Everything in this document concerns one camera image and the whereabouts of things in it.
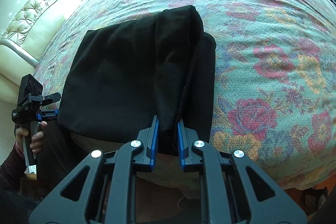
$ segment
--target upholstered headboard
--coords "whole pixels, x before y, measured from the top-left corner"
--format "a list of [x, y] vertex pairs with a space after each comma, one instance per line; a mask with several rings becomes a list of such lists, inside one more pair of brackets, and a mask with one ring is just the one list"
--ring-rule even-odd
[[82, 0], [28, 0], [0, 39], [0, 99], [16, 103], [22, 76], [33, 73], [44, 50]]

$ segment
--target silver bolt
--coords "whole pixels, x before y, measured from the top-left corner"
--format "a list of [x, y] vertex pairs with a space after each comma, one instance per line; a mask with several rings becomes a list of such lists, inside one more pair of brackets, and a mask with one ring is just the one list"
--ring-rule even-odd
[[203, 146], [204, 146], [204, 142], [203, 142], [203, 141], [200, 141], [200, 140], [195, 141], [195, 142], [194, 142], [194, 146], [196, 146], [196, 147], [203, 147]]
[[141, 145], [141, 141], [138, 141], [138, 140], [131, 141], [131, 146], [133, 147], [139, 147], [140, 145]]
[[93, 150], [91, 152], [91, 157], [93, 158], [99, 158], [101, 156], [101, 151], [100, 150]]
[[245, 154], [242, 150], [236, 150], [235, 152], [233, 152], [233, 155], [235, 155], [237, 158], [242, 158]]

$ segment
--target yellow flower pattern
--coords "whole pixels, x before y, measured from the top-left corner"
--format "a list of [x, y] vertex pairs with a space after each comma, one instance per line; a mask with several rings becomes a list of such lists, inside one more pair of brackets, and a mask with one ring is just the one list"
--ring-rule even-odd
[[306, 81], [310, 90], [320, 94], [320, 90], [326, 86], [326, 80], [322, 76], [319, 62], [313, 56], [298, 55], [299, 65], [296, 72]]
[[294, 18], [287, 14], [286, 10], [281, 7], [268, 7], [265, 8], [266, 16], [273, 18], [277, 22], [285, 26], [292, 26], [295, 23]]
[[253, 134], [231, 136], [226, 132], [216, 132], [210, 143], [224, 153], [231, 154], [235, 150], [242, 150], [253, 161], [258, 159], [258, 150], [261, 147], [261, 142]]

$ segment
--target sleeve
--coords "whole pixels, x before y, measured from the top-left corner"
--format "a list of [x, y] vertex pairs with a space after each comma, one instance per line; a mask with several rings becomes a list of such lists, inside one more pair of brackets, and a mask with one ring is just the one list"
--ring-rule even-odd
[[24, 175], [26, 168], [25, 160], [15, 145], [7, 159], [0, 166], [0, 186], [6, 190], [18, 191], [20, 178]]

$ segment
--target person's hand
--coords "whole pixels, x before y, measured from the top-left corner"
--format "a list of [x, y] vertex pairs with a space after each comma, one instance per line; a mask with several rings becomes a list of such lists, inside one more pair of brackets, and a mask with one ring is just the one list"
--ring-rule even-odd
[[[41, 127], [42, 130], [43, 128], [45, 128], [47, 126], [46, 122], [41, 122]], [[37, 132], [35, 135], [33, 135], [31, 137], [31, 144], [30, 144], [30, 148], [32, 149], [33, 153], [38, 154], [42, 151], [43, 148], [43, 131], [39, 131]], [[20, 150], [20, 152], [23, 154], [23, 145], [22, 145], [22, 136], [28, 136], [28, 130], [23, 128], [23, 127], [19, 127], [16, 130], [16, 145], [17, 148]]]

